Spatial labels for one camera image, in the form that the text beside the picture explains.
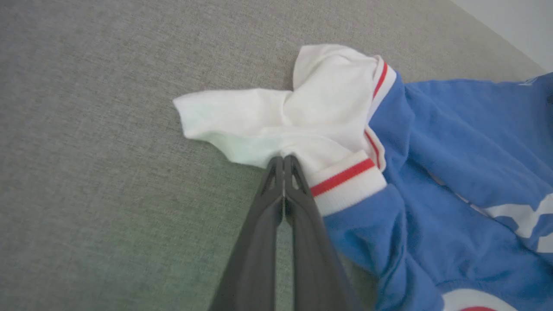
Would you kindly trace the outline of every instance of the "gray fabric surface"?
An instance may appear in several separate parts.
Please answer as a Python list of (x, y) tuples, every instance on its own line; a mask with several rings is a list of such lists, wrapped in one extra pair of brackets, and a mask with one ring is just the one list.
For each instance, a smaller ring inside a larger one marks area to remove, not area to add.
[[(3, 1), (0, 309), (206, 309), (261, 171), (186, 140), (171, 100), (289, 89), (308, 43), (380, 54), (406, 81), (541, 73), (446, 0)], [(371, 305), (374, 280), (346, 267)]]

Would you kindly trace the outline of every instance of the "red stripe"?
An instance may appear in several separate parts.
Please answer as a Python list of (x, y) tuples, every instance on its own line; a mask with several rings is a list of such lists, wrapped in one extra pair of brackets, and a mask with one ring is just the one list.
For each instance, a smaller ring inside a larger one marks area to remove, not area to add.
[(367, 139), (371, 142), (371, 146), (373, 146), (374, 152), (377, 154), (377, 167), (380, 169), (380, 154), (378, 153), (377, 145), (373, 142), (369, 133), (365, 132), (365, 136), (367, 136)]
[(380, 79), (378, 79), (377, 87), (374, 88), (373, 98), (376, 97), (378, 90), (380, 90), (382, 83), (384, 83), (384, 79), (386, 78), (386, 72), (388, 72), (388, 64), (384, 62), (384, 68), (382, 69), (382, 74), (380, 75)]
[(333, 188), (345, 183), (346, 181), (352, 179), (353, 177), (365, 172), (374, 166), (374, 163), (371, 159), (366, 159), (363, 162), (359, 162), (354, 166), (346, 169), (345, 171), (338, 173), (331, 178), (328, 178), (324, 182), (315, 185), (311, 188), (311, 193), (313, 196), (318, 196), (323, 194)]

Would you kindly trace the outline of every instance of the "ribbed cuff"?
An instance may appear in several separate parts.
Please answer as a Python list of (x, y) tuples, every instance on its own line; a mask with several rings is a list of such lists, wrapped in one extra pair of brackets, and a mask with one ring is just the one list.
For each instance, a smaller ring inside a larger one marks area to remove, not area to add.
[(386, 187), (386, 180), (365, 151), (307, 177), (321, 216), (344, 210)]

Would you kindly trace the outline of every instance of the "sleeve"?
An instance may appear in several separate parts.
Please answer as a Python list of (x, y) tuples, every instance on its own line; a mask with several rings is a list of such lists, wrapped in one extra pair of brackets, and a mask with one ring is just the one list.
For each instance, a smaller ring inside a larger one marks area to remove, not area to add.
[(439, 290), (408, 252), (404, 201), (393, 185), (324, 221), (334, 246), (378, 277), (375, 310), (443, 309)]
[(295, 154), (309, 175), (364, 151), (384, 169), (382, 144), (375, 135), (366, 139), (377, 83), (387, 81), (379, 76), (384, 66), (345, 46), (305, 46), (293, 92), (204, 91), (173, 102), (184, 135), (212, 143), (232, 162), (265, 167), (275, 155)]

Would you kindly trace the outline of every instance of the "white fabric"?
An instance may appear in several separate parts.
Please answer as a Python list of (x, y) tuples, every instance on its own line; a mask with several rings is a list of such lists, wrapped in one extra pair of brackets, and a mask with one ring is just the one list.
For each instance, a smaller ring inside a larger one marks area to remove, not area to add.
[(395, 78), (380, 56), (311, 45), (296, 60), (294, 91), (204, 91), (174, 104), (184, 135), (212, 143), (232, 162), (264, 168), (275, 155), (295, 154), (310, 186), (334, 177), (314, 192), (327, 215), (385, 186), (384, 148), (367, 124)]

